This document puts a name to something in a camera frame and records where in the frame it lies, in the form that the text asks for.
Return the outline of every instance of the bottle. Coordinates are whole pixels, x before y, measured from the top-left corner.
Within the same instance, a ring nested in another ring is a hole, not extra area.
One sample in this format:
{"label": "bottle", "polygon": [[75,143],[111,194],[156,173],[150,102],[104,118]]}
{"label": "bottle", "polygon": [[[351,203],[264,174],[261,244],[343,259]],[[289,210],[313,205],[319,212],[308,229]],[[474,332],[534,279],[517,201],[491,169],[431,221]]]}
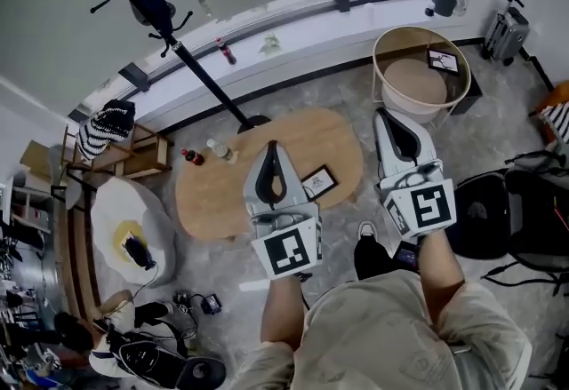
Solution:
{"label": "bottle", "polygon": [[225,58],[228,59],[229,65],[235,65],[237,59],[231,49],[229,49],[229,46],[225,44],[221,38],[215,38],[215,41],[217,42],[217,48],[225,55]]}
{"label": "bottle", "polygon": [[191,163],[195,164],[196,166],[201,166],[205,159],[199,153],[195,152],[194,150],[186,150],[184,148],[181,153],[186,158],[186,161],[190,161]]}
{"label": "bottle", "polygon": [[212,153],[218,158],[224,159],[229,164],[235,164],[237,161],[237,152],[234,152],[227,145],[216,142],[213,139],[207,141],[207,146],[212,150]]}

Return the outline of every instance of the man's arm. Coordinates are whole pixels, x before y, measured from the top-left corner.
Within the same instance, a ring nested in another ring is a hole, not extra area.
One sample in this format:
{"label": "man's arm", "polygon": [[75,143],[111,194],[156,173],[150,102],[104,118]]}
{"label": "man's arm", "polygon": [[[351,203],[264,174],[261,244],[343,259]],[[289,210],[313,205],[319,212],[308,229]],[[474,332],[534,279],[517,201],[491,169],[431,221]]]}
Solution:
{"label": "man's arm", "polygon": [[444,230],[437,230],[423,240],[419,253],[421,286],[433,324],[464,284],[464,274],[454,257]]}
{"label": "man's arm", "polygon": [[231,388],[287,388],[294,373],[293,351],[301,345],[303,329],[301,282],[295,276],[271,281],[260,326],[261,347],[249,353]]}
{"label": "man's arm", "polygon": [[303,329],[301,282],[296,276],[271,281],[260,326],[260,342],[285,343],[295,351],[301,345]]}
{"label": "man's arm", "polygon": [[481,386],[480,376],[484,375],[499,388],[519,389],[532,346],[490,291],[478,283],[464,282],[445,231],[425,238],[419,269],[425,301],[438,336],[448,343],[471,347],[467,353],[455,356],[462,386],[487,388]]}

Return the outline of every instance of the window sill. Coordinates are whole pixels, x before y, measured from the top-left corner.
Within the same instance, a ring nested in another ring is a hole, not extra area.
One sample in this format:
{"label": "window sill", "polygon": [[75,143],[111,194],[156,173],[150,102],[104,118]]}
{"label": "window sill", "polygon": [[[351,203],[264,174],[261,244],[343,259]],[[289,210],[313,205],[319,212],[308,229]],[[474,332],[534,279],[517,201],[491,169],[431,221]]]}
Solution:
{"label": "window sill", "polygon": [[[396,0],[366,4],[350,12],[328,12],[274,28],[231,45],[237,64],[229,65],[221,53],[199,60],[227,95],[238,98],[272,84],[346,61],[368,57],[373,43],[389,28],[417,25],[438,29],[450,39],[470,38],[466,17],[428,17],[430,0]],[[274,33],[281,50],[259,52],[265,35]],[[181,69],[131,98],[136,119],[161,130],[219,104],[189,69]]]}

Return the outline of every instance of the marble floor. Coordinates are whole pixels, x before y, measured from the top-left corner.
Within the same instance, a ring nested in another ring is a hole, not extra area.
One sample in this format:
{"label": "marble floor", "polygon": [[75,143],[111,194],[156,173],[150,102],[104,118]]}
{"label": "marble floor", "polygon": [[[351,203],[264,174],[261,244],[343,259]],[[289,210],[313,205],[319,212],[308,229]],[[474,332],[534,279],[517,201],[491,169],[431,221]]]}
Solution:
{"label": "marble floor", "polygon": [[[474,46],[464,47],[484,97],[464,115],[450,116],[442,128],[432,132],[437,155],[445,164],[445,176],[459,182],[468,176],[503,167],[505,159],[542,148],[541,139],[527,113],[547,90],[531,64],[517,57],[508,68],[499,63],[483,61]],[[380,231],[381,241],[388,251],[397,243],[389,241],[380,207],[373,191],[377,181],[377,159],[373,144],[372,117],[375,105],[370,101],[372,67],[350,69],[339,74],[321,77],[304,84],[271,93],[245,103],[241,108],[247,115],[264,114],[278,117],[300,107],[328,107],[353,123],[365,155],[365,175],[357,190],[356,203],[342,203],[322,211],[325,262],[315,268],[314,277],[304,284],[308,303],[313,304],[324,292],[346,281],[355,280],[352,255],[357,242],[357,226],[363,219],[372,219]],[[180,226],[175,208],[174,185],[178,169],[186,162],[179,157],[184,147],[201,148],[209,138],[223,141],[236,132],[237,123],[228,112],[206,118],[170,137],[173,170],[144,179],[143,183],[162,200],[175,222],[178,263],[175,280],[166,286],[144,290],[137,304],[152,299],[167,299],[176,289],[184,288],[209,294],[215,292],[223,304],[223,312],[214,317],[200,316],[201,343],[219,353],[228,368],[228,381],[243,362],[247,351],[259,344],[259,330],[266,291],[240,292],[238,284],[264,277],[249,242],[252,235],[240,235],[233,243],[219,241],[201,243],[188,236]],[[479,279],[491,268],[513,260],[482,262],[461,259],[469,279]],[[129,285],[106,267],[102,256],[96,255],[97,277],[104,298]],[[534,272],[513,267],[500,276],[514,282],[534,275]],[[559,294],[551,297],[551,288],[533,284],[518,288],[502,288],[483,282],[506,307],[512,318],[524,329],[533,342],[531,373],[555,368],[558,341],[555,333],[567,333],[565,314],[568,301]],[[542,388],[544,381],[527,379],[524,390]]]}

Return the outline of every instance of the oval wooden table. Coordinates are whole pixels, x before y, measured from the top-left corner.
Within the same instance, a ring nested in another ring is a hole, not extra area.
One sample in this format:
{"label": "oval wooden table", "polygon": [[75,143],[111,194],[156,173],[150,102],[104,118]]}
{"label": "oval wooden table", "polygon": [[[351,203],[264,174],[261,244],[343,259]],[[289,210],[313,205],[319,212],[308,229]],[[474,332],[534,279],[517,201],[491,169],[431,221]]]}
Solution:
{"label": "oval wooden table", "polygon": [[227,145],[239,152],[235,164],[207,148],[202,152],[203,165],[182,165],[176,205],[188,234],[209,241],[251,230],[243,184],[255,157],[270,140],[286,148],[301,179],[323,164],[328,166],[339,185],[317,199],[321,209],[348,199],[362,178],[364,157],[351,124],[330,109],[295,111],[229,139]]}

